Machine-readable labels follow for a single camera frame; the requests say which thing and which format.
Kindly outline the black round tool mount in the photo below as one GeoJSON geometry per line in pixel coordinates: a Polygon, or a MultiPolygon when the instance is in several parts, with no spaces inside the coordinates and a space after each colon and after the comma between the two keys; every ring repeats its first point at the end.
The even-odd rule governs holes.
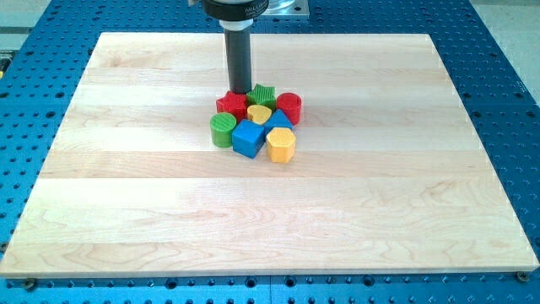
{"type": "Polygon", "coordinates": [[[244,21],[254,19],[264,13],[268,0],[240,1],[226,3],[225,1],[202,0],[202,10],[205,14],[223,21],[244,21]]]}

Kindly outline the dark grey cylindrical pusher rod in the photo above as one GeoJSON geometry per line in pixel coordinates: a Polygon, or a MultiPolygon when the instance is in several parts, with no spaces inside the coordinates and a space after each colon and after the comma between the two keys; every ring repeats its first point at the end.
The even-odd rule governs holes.
{"type": "Polygon", "coordinates": [[[253,20],[220,20],[219,23],[224,29],[229,89],[236,94],[245,94],[252,89],[250,37],[253,20]]]}

